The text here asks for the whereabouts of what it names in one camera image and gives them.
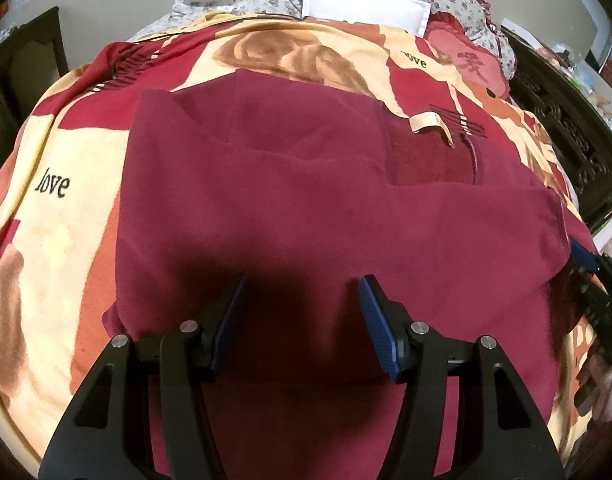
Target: white pillow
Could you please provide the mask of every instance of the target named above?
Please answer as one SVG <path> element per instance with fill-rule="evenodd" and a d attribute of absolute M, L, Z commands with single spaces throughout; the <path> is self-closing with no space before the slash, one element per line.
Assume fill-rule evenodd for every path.
<path fill-rule="evenodd" d="M 430 4 L 417 0 L 303 0 L 302 17 L 403 28 L 423 38 Z"/>

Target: wooden headboard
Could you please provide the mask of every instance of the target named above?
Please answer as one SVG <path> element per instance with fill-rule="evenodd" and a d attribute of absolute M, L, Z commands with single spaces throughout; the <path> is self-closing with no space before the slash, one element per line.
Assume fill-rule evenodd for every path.
<path fill-rule="evenodd" d="M 510 95 L 533 112 L 579 196 L 583 220 L 596 232 L 612 215 L 612 131 L 583 94 L 514 35 L 517 56 Z"/>

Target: maroon garment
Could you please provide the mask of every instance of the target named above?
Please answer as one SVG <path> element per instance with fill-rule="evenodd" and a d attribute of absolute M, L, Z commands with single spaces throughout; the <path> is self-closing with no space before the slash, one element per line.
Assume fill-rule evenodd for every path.
<path fill-rule="evenodd" d="M 443 335 L 493 335 L 548 417 L 548 282 L 569 257 L 564 218 L 577 220 L 488 140 L 455 144 L 412 134 L 371 98 L 243 70 L 143 92 L 104 323 L 164 333 L 218 295 L 228 269 L 248 275 L 230 362 L 204 387 L 231 480 L 377 477 L 403 387 L 379 369 L 359 309 L 369 273 Z M 453 389 L 449 433 L 456 409 Z"/>

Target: bed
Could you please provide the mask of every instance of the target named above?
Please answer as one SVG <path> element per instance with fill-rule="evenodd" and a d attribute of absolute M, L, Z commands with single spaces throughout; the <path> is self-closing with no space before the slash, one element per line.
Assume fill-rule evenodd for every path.
<path fill-rule="evenodd" d="M 433 4 L 435 11 L 452 13 L 474 44 L 498 57 L 500 71 L 508 78 L 513 75 L 516 57 L 510 42 L 498 30 L 490 27 L 484 8 L 476 0 L 426 1 Z M 288 16 L 299 16 L 301 12 L 299 0 L 177 0 L 172 13 L 145 27 L 132 38 L 134 41 L 141 38 L 139 43 L 113 44 L 85 71 L 74 70 L 52 86 L 22 128 L 14 154 L 0 176 L 0 191 L 4 186 L 14 190 L 5 197 L 0 196 L 0 439 L 14 456 L 12 460 L 11 453 L 0 446 L 0 463 L 2 471 L 12 471 L 11 478 L 28 478 L 26 471 L 36 474 L 40 457 L 73 391 L 108 341 L 101 314 L 115 301 L 115 238 L 120 208 L 117 190 L 122 180 L 131 115 L 124 117 L 121 108 L 106 103 L 104 106 L 107 108 L 103 112 L 97 109 L 94 118 L 84 111 L 82 117 L 86 119 L 80 117 L 83 122 L 75 121 L 68 126 L 60 123 L 61 128 L 53 128 L 52 121 L 61 121 L 84 93 L 101 99 L 113 94 L 113 89 L 123 91 L 130 88 L 135 77 L 167 55 L 166 48 L 170 45 L 179 49 L 175 55 L 182 59 L 184 42 L 196 38 L 190 32 L 203 31 L 202 34 L 213 37 L 215 28 L 253 27 L 250 25 L 253 22 L 240 23 L 237 16 L 220 14 L 220 11 L 247 14 L 259 10 Z M 254 20 L 264 23 L 263 20 L 271 17 L 256 15 Z M 324 24 L 316 21 L 281 20 L 282 26 L 287 29 L 311 27 L 311 31 L 325 38 L 320 41 L 327 42 L 329 48 L 335 46 L 337 53 L 343 52 L 343 56 L 361 66 L 361 62 L 357 61 L 363 55 L 361 49 L 355 51 L 343 43 L 347 39 L 344 34 L 357 32 L 342 30 L 342 34 L 333 34 L 324 28 Z M 403 38 L 391 30 L 380 32 L 378 27 L 376 32 L 369 27 L 360 35 L 363 40 L 374 43 L 380 41 L 376 38 L 379 33 L 387 38 L 386 41 L 392 41 L 392 45 L 409 45 L 409 38 Z M 227 39 L 229 33 L 223 34 Z M 236 46 L 232 47 L 231 52 L 231 58 L 235 60 L 223 58 L 220 63 L 204 62 L 209 55 L 215 56 L 216 52 L 224 54 L 227 50 L 215 50 L 217 47 L 212 46 L 208 38 L 205 42 L 209 54 L 199 59 L 186 59 L 183 77 L 177 80 L 171 76 L 164 88 L 188 88 L 198 82 L 227 75 L 233 68 L 250 68 L 233 54 Z M 219 44 L 225 48 L 223 41 Z M 406 46 L 406 49 L 412 58 L 428 59 L 426 63 L 430 63 L 436 54 L 424 45 L 417 41 L 416 46 Z M 410 57 L 404 56 L 406 52 L 403 49 L 400 52 L 403 54 L 398 63 L 412 62 Z M 518 70 L 523 74 L 522 54 L 527 54 L 520 48 L 518 52 Z M 529 63 L 524 64 L 525 73 L 528 74 Z M 557 170 L 553 167 L 556 162 L 553 148 L 539 129 L 535 116 L 509 105 L 506 108 L 506 104 L 500 104 L 489 94 L 476 94 L 474 97 L 481 88 L 470 88 L 454 68 L 443 65 L 435 67 L 444 80 L 451 81 L 460 92 L 473 96 L 477 102 L 494 101 L 496 104 L 489 104 L 492 106 L 490 110 L 496 109 L 494 106 L 502 106 L 503 110 L 512 113 L 513 118 L 521 123 L 519 137 L 525 139 L 517 140 L 519 137 L 515 137 L 513 141 L 519 153 L 526 160 L 534 162 L 528 166 L 538 174 L 542 183 L 560 191 L 562 200 L 574 214 L 576 209 L 566 184 L 555 177 Z M 377 76 L 372 78 L 370 70 L 363 68 L 360 72 L 361 77 L 341 83 L 334 78 L 327 80 L 325 76 L 322 81 L 336 88 L 351 88 L 357 93 L 367 91 L 368 85 L 372 94 L 388 101 L 390 90 L 377 82 Z M 379 88 L 381 93 L 375 92 L 375 88 Z M 524 106 L 529 108 L 530 104 L 525 104 L 526 96 L 519 91 L 516 93 L 517 99 L 523 97 Z M 564 110 L 571 110 L 579 105 L 579 102 L 564 102 L 561 106 Z M 537 118 L 542 119 L 537 107 L 534 109 Z M 113 116 L 118 122 L 104 123 L 105 118 Z M 503 119 L 501 123 L 505 124 L 504 128 L 516 133 L 515 126 Z M 596 161 L 595 152 L 605 155 L 610 151 L 611 145 L 604 142 L 605 139 L 596 129 L 587 123 L 579 127 L 584 133 L 588 131 L 588 138 L 594 147 L 593 151 L 588 152 L 589 164 Z M 65 130 L 73 129 L 79 133 L 76 141 L 65 134 Z M 569 137 L 556 139 L 553 135 L 553 140 L 557 150 L 568 153 L 570 146 L 566 146 L 565 142 L 570 141 Z M 67 161 L 64 150 L 71 154 Z M 94 160 L 95 163 L 83 164 L 83 160 Z M 568 172 L 575 164 L 582 163 L 568 157 L 563 165 Z M 612 178 L 612 158 L 608 162 L 602 159 L 602 163 L 609 167 L 606 178 Z M 104 171 L 103 178 L 98 178 L 100 168 Z M 586 186 L 585 180 L 579 179 L 579 174 L 570 179 L 580 196 L 586 222 L 592 224 L 596 218 L 610 213 L 597 204 L 601 202 L 601 194 L 610 195 L 612 189 L 608 192 L 600 185 Z M 77 181 L 87 183 L 85 196 L 73 192 Z M 40 206 L 40 203 L 47 203 L 44 202 L 46 200 L 53 201 L 50 202 L 50 210 Z M 72 216 L 75 211 L 78 216 L 83 212 L 86 220 L 77 222 Z M 34 227 L 29 231 L 26 226 L 31 224 Z M 46 275 L 24 269 L 25 260 L 41 262 L 38 272 L 41 269 Z M 2 280 L 13 285 L 1 286 Z M 27 298 L 41 298 L 38 303 L 41 307 L 29 308 Z M 572 446 L 588 421 L 588 418 L 576 416 L 571 398 L 575 388 L 573 378 L 591 341 L 592 331 L 583 321 L 566 336 L 564 385 L 560 388 L 550 418 L 551 433 L 563 458 L 570 455 Z"/>

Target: silver bolt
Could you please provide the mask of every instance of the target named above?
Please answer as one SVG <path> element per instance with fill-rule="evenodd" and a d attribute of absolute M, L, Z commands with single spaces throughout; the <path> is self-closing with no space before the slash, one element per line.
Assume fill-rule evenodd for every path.
<path fill-rule="evenodd" d="M 115 337 L 113 337 L 113 339 L 110 341 L 110 343 L 115 348 L 121 348 L 126 343 L 128 343 L 128 336 L 125 335 L 125 334 L 116 335 Z"/>
<path fill-rule="evenodd" d="M 428 330 L 430 330 L 430 327 L 428 327 L 428 325 L 426 323 L 424 323 L 423 321 L 415 321 L 412 325 L 411 325 L 413 332 L 415 332 L 416 334 L 419 335 L 423 335 L 426 332 L 428 332 Z"/>
<path fill-rule="evenodd" d="M 197 330 L 198 327 L 199 325 L 195 320 L 189 319 L 188 321 L 184 321 L 181 325 L 179 325 L 179 330 L 188 334 Z"/>
<path fill-rule="evenodd" d="M 494 337 L 489 336 L 489 335 L 484 335 L 481 338 L 481 345 L 484 348 L 487 348 L 489 350 L 492 350 L 494 347 L 497 346 L 497 341 L 494 340 Z"/>

